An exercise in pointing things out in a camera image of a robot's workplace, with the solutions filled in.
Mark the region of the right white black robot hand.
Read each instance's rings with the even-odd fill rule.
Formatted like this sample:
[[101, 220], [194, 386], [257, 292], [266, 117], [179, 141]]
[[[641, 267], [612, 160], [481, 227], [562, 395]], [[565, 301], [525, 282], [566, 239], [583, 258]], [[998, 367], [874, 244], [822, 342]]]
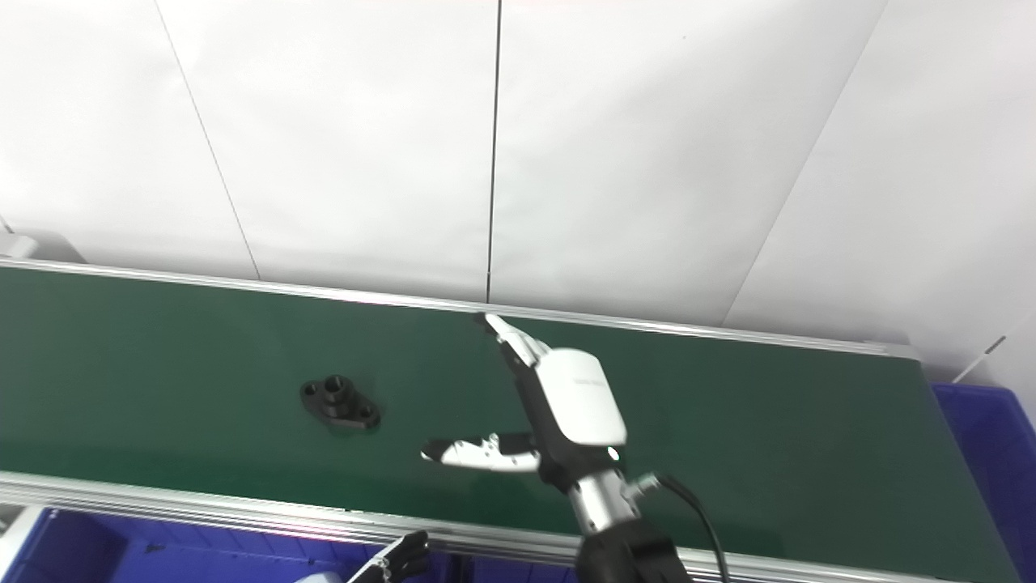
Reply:
[[430, 439], [429, 462], [497, 473], [536, 473], [567, 493], [577, 480], [622, 471], [626, 425], [599, 359], [577, 348], [552, 348], [497, 314], [476, 321], [495, 337], [511, 370], [528, 432]]

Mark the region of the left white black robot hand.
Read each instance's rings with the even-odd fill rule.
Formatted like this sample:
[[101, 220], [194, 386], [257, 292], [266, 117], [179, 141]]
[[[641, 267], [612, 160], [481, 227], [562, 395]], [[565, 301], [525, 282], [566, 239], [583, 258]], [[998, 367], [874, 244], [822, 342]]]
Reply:
[[424, 573], [429, 567], [429, 557], [428, 531], [416, 530], [382, 547], [348, 580], [327, 571], [311, 573], [296, 582], [404, 582]]

